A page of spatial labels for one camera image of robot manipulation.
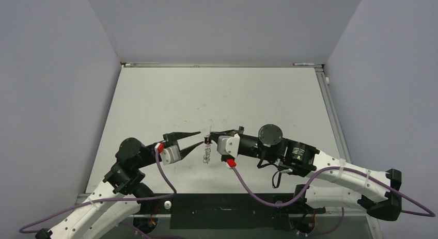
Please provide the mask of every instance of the red connector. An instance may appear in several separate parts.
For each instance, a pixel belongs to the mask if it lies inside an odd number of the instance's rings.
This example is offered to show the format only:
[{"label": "red connector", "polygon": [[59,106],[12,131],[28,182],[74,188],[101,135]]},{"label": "red connector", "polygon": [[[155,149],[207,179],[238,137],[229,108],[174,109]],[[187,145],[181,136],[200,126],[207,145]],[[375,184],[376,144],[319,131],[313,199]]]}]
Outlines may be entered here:
[{"label": "red connector", "polygon": [[164,150],[164,144],[160,144],[160,145],[158,145],[157,150],[158,150],[158,153],[163,152],[163,150]]},{"label": "red connector", "polygon": [[230,168],[233,168],[237,165],[233,159],[228,159],[227,164],[230,166]]}]

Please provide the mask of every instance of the round motor cap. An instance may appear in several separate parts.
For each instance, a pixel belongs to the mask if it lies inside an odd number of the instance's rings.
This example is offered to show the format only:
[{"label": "round motor cap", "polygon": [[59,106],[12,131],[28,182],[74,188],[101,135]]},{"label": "round motor cap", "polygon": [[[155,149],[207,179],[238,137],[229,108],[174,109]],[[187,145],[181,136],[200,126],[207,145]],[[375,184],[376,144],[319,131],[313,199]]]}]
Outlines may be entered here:
[{"label": "round motor cap", "polygon": [[259,130],[259,141],[266,147],[272,147],[281,142],[283,132],[274,124],[265,124]]}]

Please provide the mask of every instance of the metal frame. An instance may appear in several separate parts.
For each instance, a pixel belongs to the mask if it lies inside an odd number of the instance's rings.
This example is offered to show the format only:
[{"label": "metal frame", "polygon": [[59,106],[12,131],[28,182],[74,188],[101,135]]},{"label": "metal frame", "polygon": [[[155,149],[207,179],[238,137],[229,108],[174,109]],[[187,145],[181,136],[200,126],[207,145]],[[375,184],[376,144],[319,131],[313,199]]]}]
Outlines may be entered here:
[{"label": "metal frame", "polygon": [[[350,154],[348,152],[347,144],[343,136],[342,128],[333,105],[332,97],[330,95],[329,86],[326,81],[326,76],[322,64],[315,64],[312,66],[294,66],[291,62],[266,62],[266,63],[227,63],[227,64],[207,64],[207,63],[158,63],[158,62],[136,62],[136,63],[122,63],[123,68],[314,68],[317,80],[321,89],[324,104],[327,109],[327,114],[332,126],[335,136],[336,145],[338,147],[339,155],[348,163],[352,163]],[[76,204],[82,203],[89,194],[79,194]],[[341,212],[338,208],[327,209],[326,214],[321,216],[340,216]],[[363,211],[345,209],[346,216],[364,216]],[[149,216],[149,215],[132,215],[135,217]],[[168,214],[153,215],[156,217],[170,216]],[[379,221],[373,217],[366,215],[368,225],[373,239],[383,239],[383,234],[379,225]]]}]

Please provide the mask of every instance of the cable tie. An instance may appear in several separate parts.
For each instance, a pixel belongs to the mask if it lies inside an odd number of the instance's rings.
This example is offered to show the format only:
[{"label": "cable tie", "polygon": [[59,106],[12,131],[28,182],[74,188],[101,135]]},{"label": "cable tie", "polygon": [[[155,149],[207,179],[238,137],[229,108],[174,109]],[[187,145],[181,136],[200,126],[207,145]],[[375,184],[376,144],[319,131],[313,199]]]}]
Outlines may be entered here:
[{"label": "cable tie", "polygon": [[368,184],[368,180],[369,180],[369,175],[371,174],[371,170],[366,169],[367,170],[367,178],[365,179],[364,185],[362,186],[362,188],[365,188],[365,186]]},{"label": "cable tie", "polygon": [[339,159],[339,171],[338,171],[338,175],[336,176],[334,183],[336,183],[338,180],[341,179],[342,177],[342,173],[343,173],[343,168],[345,166],[345,159]]},{"label": "cable tie", "polygon": [[96,203],[93,202],[93,200],[90,198],[90,196],[88,196],[87,200],[90,202],[90,204],[92,206],[94,206],[96,208],[96,210],[98,210],[98,211],[100,210],[100,207]]}]

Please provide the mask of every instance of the white arm link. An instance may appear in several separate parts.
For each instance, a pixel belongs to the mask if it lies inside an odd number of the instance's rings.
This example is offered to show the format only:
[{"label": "white arm link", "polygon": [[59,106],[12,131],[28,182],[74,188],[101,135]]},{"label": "white arm link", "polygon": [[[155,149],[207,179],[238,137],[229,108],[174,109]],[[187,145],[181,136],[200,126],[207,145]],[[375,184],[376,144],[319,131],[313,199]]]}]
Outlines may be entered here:
[{"label": "white arm link", "polygon": [[310,207],[348,207],[365,210],[357,203],[362,195],[345,187],[316,187],[310,186],[306,190],[306,204]]},{"label": "white arm link", "polygon": [[[385,187],[380,186],[379,184],[368,179],[368,176],[374,177],[377,180],[383,182],[384,184],[390,186],[390,179],[386,177],[386,172],[383,171],[371,171],[366,168],[358,167],[356,165],[345,163],[344,161],[340,161],[334,157],[331,157],[321,151],[319,154],[315,155],[313,165],[316,166],[317,170],[322,168],[338,166],[341,167],[341,164],[344,168],[352,168],[358,170],[367,175],[367,177],[360,176],[355,173],[351,173],[348,171],[340,170],[330,170],[325,171],[318,175],[318,179],[323,179],[340,186],[351,189],[355,192],[365,195],[367,198],[374,202],[381,202],[386,200],[385,193],[389,190]],[[314,172],[310,172],[307,176],[310,177],[314,174]]]},{"label": "white arm link", "polygon": [[84,234],[84,239],[99,239],[106,232],[117,226],[125,218],[140,210],[140,204],[136,201],[116,202],[106,211]]},{"label": "white arm link", "polygon": [[[95,191],[84,201],[103,198],[122,198],[123,194],[114,194],[113,187],[108,182],[99,183]],[[90,227],[114,204],[115,202],[92,203],[74,210],[66,219],[52,227],[52,239],[82,239]]]}]

